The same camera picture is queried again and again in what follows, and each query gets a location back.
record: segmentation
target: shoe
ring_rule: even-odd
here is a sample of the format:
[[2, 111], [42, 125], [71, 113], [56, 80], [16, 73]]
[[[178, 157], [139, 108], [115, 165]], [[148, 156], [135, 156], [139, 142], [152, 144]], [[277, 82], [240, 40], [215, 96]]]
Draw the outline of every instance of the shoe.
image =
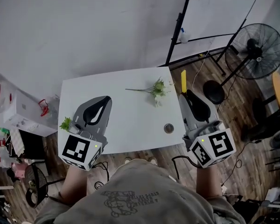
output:
[[153, 165], [155, 165], [155, 166], [158, 166], [158, 161], [157, 161], [157, 159], [156, 159], [155, 157], [149, 158], [148, 161], [149, 161], [151, 164], [153, 164]]
[[125, 164], [127, 164], [127, 163], [129, 163], [130, 161], [132, 161], [132, 159], [131, 158], [125, 158]]

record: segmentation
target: white table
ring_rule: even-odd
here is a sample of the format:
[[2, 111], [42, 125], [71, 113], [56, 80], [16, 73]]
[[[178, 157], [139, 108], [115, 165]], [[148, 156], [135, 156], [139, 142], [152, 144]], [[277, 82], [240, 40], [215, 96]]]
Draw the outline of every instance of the white table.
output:
[[[155, 107], [151, 94], [128, 91], [146, 89], [158, 78], [173, 83], [168, 67], [125, 70], [63, 81], [58, 126], [64, 117], [72, 118], [84, 102], [100, 96], [110, 96], [112, 110], [105, 132], [108, 145], [104, 154], [140, 151], [183, 143], [185, 127], [174, 85], [164, 97], [162, 106]], [[174, 131], [167, 134], [166, 124]], [[58, 142], [66, 137], [58, 132]]]

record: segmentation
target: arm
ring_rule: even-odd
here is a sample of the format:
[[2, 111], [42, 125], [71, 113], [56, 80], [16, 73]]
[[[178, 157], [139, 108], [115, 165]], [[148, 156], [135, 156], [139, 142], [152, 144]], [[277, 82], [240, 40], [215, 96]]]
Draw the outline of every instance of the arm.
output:
[[197, 169], [196, 192], [205, 199], [222, 196], [221, 183], [216, 165]]
[[87, 174], [84, 170], [70, 166], [60, 193], [49, 197], [34, 224], [53, 224], [59, 215], [67, 212], [71, 205], [85, 197]]
[[60, 191], [64, 204], [74, 205], [86, 196], [87, 174], [84, 170], [70, 166]]

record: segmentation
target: electric fan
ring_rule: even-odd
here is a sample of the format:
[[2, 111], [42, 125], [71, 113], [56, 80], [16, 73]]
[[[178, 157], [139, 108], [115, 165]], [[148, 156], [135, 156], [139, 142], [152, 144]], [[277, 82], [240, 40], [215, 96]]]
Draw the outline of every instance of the electric fan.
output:
[[204, 95], [214, 104], [224, 101], [223, 85], [234, 75], [256, 80], [269, 76], [280, 66], [280, 34], [266, 24], [255, 23], [240, 29], [225, 53], [231, 74], [219, 84], [203, 85]]

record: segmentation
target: bottle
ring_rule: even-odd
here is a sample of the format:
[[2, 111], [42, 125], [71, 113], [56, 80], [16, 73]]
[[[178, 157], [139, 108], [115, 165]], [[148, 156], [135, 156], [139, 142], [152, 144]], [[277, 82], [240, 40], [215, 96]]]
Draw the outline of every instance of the bottle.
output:
[[0, 113], [10, 107], [16, 87], [0, 74]]
[[181, 43], [188, 43], [189, 40], [189, 35], [186, 34], [183, 28], [181, 28], [181, 35], [179, 38]]

